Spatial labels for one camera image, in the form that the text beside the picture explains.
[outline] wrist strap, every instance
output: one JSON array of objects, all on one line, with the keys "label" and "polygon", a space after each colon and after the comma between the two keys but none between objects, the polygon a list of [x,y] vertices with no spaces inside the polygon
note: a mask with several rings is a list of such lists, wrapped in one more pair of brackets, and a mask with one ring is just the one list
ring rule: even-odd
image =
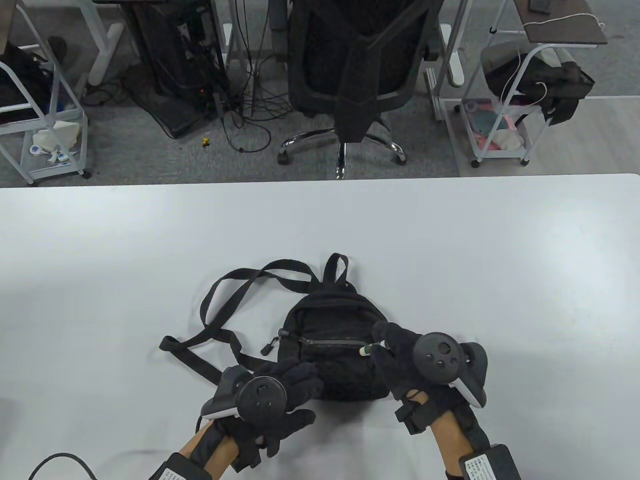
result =
[{"label": "wrist strap", "polygon": [[[416,435],[417,433],[422,433],[427,430],[427,427],[439,419],[444,413],[432,401],[419,404],[418,402],[403,398],[402,403],[402,407],[396,410],[396,418],[399,422],[404,423],[411,435]],[[482,452],[491,447],[489,438],[480,428],[477,418],[468,403],[458,405],[451,411],[456,417],[462,433],[471,444],[474,452]]]},{"label": "wrist strap", "polygon": [[469,404],[455,407],[453,414],[474,452],[483,452],[491,447],[489,438],[486,436],[484,430],[480,428],[478,420]]},{"label": "wrist strap", "polygon": [[220,443],[222,443],[224,437],[224,432],[216,428],[216,424],[214,423],[207,428],[207,431],[202,435],[202,438],[194,447],[193,452],[191,452],[189,460],[200,468],[204,468],[209,458],[213,455],[213,452],[215,452]]},{"label": "wrist strap", "polygon": [[402,407],[396,410],[396,418],[399,422],[404,423],[411,435],[427,430],[428,426],[442,416],[438,406],[431,401],[420,404],[402,398],[402,403]]},{"label": "wrist strap", "polygon": [[239,454],[231,463],[231,467],[239,472],[246,467],[255,468],[260,464],[260,452],[255,444],[258,434],[244,420],[237,417],[225,417],[213,422],[223,435],[231,436],[238,446]]}]

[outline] black computer tower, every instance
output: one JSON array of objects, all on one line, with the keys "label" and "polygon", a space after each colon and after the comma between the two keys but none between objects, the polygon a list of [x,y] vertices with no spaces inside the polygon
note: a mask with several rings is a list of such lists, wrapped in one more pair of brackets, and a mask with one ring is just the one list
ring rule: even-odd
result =
[{"label": "black computer tower", "polygon": [[229,88],[211,0],[169,0],[133,9],[159,85],[197,110],[211,108],[213,93]]}]

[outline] green pen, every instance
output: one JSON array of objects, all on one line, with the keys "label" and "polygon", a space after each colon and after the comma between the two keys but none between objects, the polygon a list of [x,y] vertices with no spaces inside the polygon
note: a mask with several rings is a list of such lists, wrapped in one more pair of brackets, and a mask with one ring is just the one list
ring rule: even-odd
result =
[{"label": "green pen", "polygon": [[381,342],[378,342],[378,343],[370,343],[370,344],[365,345],[364,347],[360,348],[360,356],[369,356],[369,355],[371,355],[371,350],[373,349],[373,347],[375,345],[379,345],[382,348],[387,348],[387,344],[385,343],[384,340],[382,340]]}]

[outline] white cable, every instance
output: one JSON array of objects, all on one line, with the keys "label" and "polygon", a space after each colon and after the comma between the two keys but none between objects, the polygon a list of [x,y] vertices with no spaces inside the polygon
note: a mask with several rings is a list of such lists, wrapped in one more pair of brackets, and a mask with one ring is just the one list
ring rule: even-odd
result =
[{"label": "white cable", "polygon": [[516,52],[518,54],[518,66],[516,68],[516,71],[513,72],[513,75],[511,77],[509,77],[509,79],[507,80],[507,83],[505,83],[504,86],[502,87],[502,93],[500,94],[500,103],[501,104],[504,103],[504,98],[503,98],[504,97],[504,90],[507,89],[507,85],[518,74],[518,71],[520,71],[520,67],[522,66],[522,58],[520,58],[520,48],[519,47],[516,47]]},{"label": "white cable", "polygon": [[593,15],[593,13],[587,13],[587,12],[574,13],[573,15],[567,15],[566,17],[558,17],[556,19],[544,20],[543,22],[527,22],[525,24],[522,24],[522,26],[526,27],[527,25],[544,25],[545,23],[557,22],[558,20],[566,20],[573,17],[593,17],[598,22],[598,27],[600,27],[601,30],[604,30],[607,27],[607,25],[604,22],[600,22],[600,19],[595,15]]},{"label": "white cable", "polygon": [[538,105],[542,100],[547,98],[547,94],[549,93],[549,89],[547,88],[547,84],[544,82],[536,82],[536,85],[542,85],[543,87],[545,87],[545,94],[542,95],[542,98],[540,100],[538,100],[537,102],[533,102],[529,105],[514,105],[514,107],[517,108],[528,108],[528,107],[533,107],[534,105]]},{"label": "white cable", "polygon": [[[500,94],[500,103],[503,104],[504,103],[504,90],[506,90],[507,85],[509,84],[509,82],[512,80],[513,77],[515,77],[518,72],[520,71],[520,67],[522,66],[522,58],[520,57],[520,49],[516,48],[516,52],[518,54],[518,66],[516,68],[516,71],[513,72],[513,75],[511,77],[509,77],[509,79],[507,80],[507,83],[504,84],[504,86],[502,87],[502,93]],[[538,100],[537,102],[533,102],[532,104],[529,105],[509,105],[509,107],[512,108],[528,108],[528,107],[533,107],[534,105],[539,104],[542,100],[547,98],[547,94],[549,93],[549,89],[547,88],[547,84],[544,82],[536,82],[536,85],[542,85],[543,87],[545,87],[545,94],[542,95],[542,98],[540,100]]]}]

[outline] backpack strap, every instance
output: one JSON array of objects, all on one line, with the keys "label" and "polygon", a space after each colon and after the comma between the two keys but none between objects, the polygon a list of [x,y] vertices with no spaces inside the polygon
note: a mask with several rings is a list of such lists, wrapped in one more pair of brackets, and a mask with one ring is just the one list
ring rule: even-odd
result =
[{"label": "backpack strap", "polygon": [[[268,270],[288,270],[309,275],[310,280],[291,280],[275,275]],[[209,292],[202,300],[200,305],[200,320],[204,325],[204,329],[185,342],[180,342],[173,337],[166,336],[160,343],[160,350],[171,353],[175,358],[180,360],[197,374],[203,376],[210,382],[218,384],[222,376],[222,372],[211,365],[209,362],[202,360],[198,355],[190,350],[191,347],[203,344],[209,339],[217,340],[229,344],[234,357],[240,365],[249,370],[255,371],[259,367],[270,364],[268,360],[254,358],[242,353],[242,344],[238,340],[237,335],[231,330],[223,329],[223,325],[231,318],[231,315],[237,310],[247,291],[258,278],[275,278],[280,285],[287,290],[296,293],[310,293],[320,287],[320,281],[317,279],[313,271],[305,263],[296,260],[276,260],[265,265],[262,269],[256,270],[252,268],[239,268],[227,273],[214,283]],[[219,284],[223,280],[246,280],[246,282],[236,290],[231,297],[220,307],[217,313],[207,324],[207,312],[211,306],[211,300]]]},{"label": "backpack strap", "polygon": [[[342,260],[344,262],[344,271],[340,274],[340,277],[336,278],[335,276],[338,272],[338,260]],[[329,257],[329,259],[326,261],[326,265],[324,266],[324,274],[322,276],[323,289],[335,287],[346,289],[348,287],[348,269],[349,259],[345,255],[334,253],[331,257]]]}]

